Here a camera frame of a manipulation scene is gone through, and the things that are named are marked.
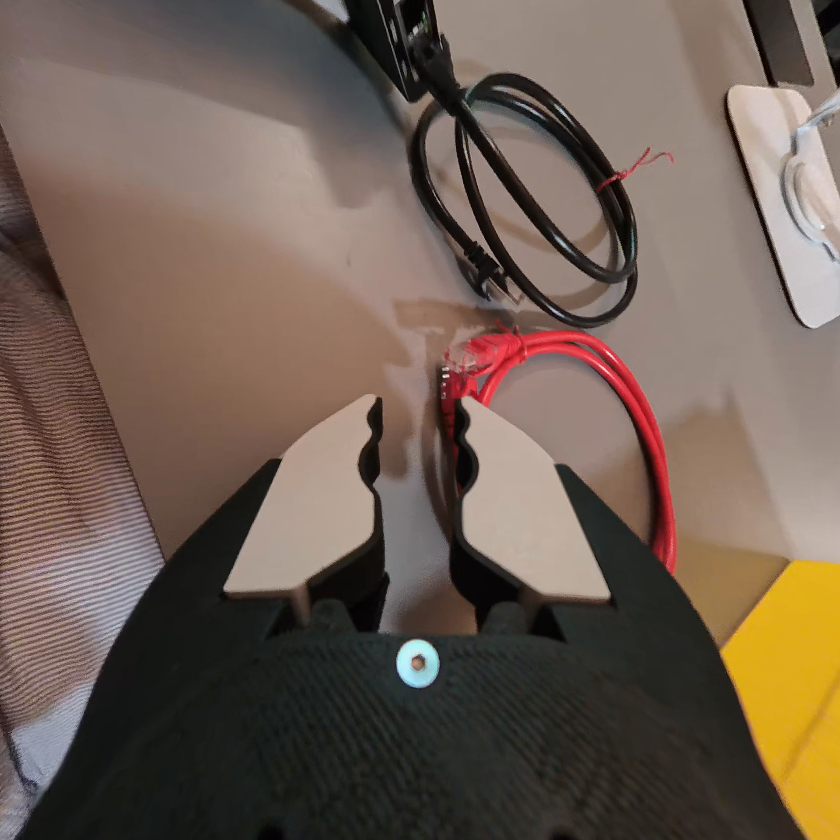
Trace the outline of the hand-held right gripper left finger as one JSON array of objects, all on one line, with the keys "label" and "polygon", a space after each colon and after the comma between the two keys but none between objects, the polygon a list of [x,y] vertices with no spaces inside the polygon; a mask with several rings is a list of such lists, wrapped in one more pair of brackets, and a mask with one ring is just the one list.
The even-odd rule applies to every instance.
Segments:
[{"label": "hand-held right gripper left finger", "polygon": [[380,475],[382,399],[366,394],[302,435],[280,458],[224,583],[230,600],[343,604],[356,625],[379,625],[386,594]]}]

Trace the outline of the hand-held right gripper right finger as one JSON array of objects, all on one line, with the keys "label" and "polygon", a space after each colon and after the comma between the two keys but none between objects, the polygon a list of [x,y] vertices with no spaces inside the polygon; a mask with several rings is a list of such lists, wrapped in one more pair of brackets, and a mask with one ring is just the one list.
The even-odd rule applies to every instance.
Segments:
[{"label": "hand-held right gripper right finger", "polygon": [[449,572],[483,625],[515,603],[531,625],[545,606],[612,599],[551,456],[474,397],[456,401],[456,500]]}]

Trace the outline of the black network adapter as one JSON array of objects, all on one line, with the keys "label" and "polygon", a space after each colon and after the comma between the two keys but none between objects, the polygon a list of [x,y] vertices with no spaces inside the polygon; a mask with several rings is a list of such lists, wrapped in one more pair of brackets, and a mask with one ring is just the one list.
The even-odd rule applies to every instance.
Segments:
[{"label": "black network adapter", "polygon": [[349,26],[408,102],[427,94],[415,66],[440,46],[432,1],[346,1]]}]

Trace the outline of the grey desk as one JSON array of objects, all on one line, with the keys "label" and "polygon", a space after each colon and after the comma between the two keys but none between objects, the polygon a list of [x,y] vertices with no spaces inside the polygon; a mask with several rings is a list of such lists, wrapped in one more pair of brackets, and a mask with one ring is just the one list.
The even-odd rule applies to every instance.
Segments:
[{"label": "grey desk", "polygon": [[[790,559],[838,561],[838,322],[793,318],[724,98],[743,2],[436,2],[458,78],[542,83],[626,182],[639,287],[599,332],[665,434],[679,582],[718,639]],[[2,125],[172,553],[269,457],[384,402],[384,625],[465,633],[435,367],[504,313],[417,201],[408,108],[309,2],[2,2]]]}]

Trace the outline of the black desk mat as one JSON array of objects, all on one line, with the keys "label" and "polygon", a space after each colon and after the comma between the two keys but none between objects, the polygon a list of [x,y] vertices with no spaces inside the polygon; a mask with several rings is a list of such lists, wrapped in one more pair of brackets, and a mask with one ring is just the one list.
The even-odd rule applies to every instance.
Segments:
[{"label": "black desk mat", "polygon": [[772,87],[809,88],[814,79],[791,1],[744,1],[764,74]]}]

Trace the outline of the person's grey hoodie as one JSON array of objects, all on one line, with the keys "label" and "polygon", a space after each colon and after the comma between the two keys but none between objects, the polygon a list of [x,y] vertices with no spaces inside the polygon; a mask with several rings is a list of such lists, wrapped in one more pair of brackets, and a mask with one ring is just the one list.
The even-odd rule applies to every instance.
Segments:
[{"label": "person's grey hoodie", "polygon": [[163,565],[100,382],[1,139],[1,827],[62,764]]}]

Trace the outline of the yellow plastic bin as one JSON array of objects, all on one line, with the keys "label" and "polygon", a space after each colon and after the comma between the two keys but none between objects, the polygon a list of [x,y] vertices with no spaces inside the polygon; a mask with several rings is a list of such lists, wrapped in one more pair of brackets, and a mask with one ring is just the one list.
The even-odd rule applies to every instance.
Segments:
[{"label": "yellow plastic bin", "polygon": [[764,768],[806,838],[839,838],[839,566],[795,560],[721,656]]}]

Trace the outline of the red twist tie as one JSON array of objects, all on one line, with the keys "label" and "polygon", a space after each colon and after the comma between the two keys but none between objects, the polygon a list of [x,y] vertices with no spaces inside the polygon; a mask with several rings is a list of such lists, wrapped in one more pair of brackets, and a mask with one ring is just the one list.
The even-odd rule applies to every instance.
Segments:
[{"label": "red twist tie", "polygon": [[605,189],[612,187],[614,184],[624,182],[640,168],[652,165],[662,159],[667,160],[670,164],[675,162],[675,156],[670,151],[662,150],[653,152],[652,148],[648,146],[630,166],[625,169],[615,171],[609,177],[605,178],[605,180],[596,187],[595,194],[601,195]]}]

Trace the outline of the white screen stand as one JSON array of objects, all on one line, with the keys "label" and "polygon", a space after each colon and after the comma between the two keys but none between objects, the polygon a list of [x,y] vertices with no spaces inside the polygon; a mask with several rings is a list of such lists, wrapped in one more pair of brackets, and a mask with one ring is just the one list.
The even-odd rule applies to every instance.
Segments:
[{"label": "white screen stand", "polygon": [[821,131],[838,121],[839,90],[812,108],[798,91],[736,85],[726,106],[764,232],[797,321],[839,316],[839,194]]}]

